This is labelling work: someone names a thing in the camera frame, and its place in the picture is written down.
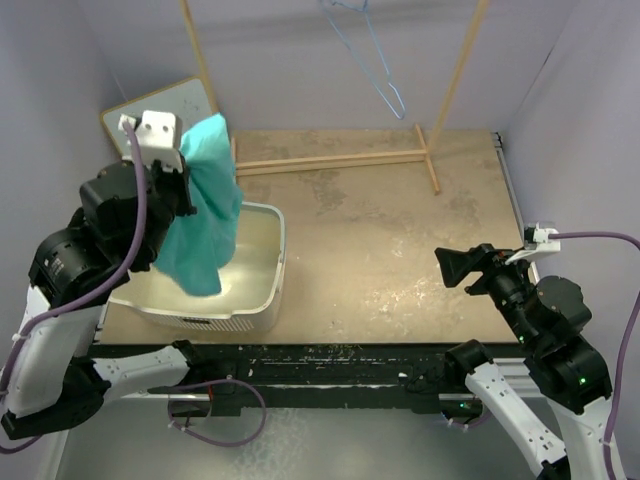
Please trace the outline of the teal t shirt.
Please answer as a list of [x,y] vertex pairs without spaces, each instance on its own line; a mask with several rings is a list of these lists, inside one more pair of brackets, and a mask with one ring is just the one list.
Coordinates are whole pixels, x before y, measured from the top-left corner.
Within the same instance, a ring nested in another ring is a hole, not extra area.
[[186,131],[180,152],[196,213],[175,218],[154,266],[191,296],[216,295],[222,290],[219,270],[235,253],[243,201],[224,116],[217,113]]

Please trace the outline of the light blue wire hanger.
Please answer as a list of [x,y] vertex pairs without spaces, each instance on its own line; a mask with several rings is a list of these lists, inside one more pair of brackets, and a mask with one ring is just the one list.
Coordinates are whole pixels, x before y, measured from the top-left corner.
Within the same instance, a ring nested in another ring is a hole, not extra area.
[[404,120],[406,105],[376,33],[370,1],[317,1],[319,10],[352,60],[393,117]]

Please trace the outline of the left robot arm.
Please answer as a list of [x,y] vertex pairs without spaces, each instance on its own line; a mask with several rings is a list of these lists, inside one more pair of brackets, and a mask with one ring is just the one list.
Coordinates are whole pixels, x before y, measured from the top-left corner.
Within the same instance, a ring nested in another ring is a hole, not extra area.
[[115,383],[87,354],[101,307],[134,272],[157,259],[172,222],[196,213],[189,169],[122,160],[79,189],[68,225],[38,246],[29,269],[27,316],[1,374],[1,426],[13,441],[76,427]]

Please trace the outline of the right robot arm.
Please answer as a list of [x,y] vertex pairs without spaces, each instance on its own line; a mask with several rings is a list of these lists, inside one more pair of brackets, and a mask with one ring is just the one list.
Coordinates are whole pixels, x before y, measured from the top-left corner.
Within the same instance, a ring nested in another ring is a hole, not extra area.
[[564,277],[529,278],[531,263],[559,250],[559,241],[550,239],[518,250],[490,244],[467,251],[438,248],[435,255],[448,288],[479,273],[466,293],[491,298],[516,336],[528,375],[561,433],[555,435],[538,418],[477,340],[447,352],[445,380],[482,402],[536,478],[622,479],[625,472],[610,429],[614,388],[603,356],[581,334],[592,318],[582,290]]

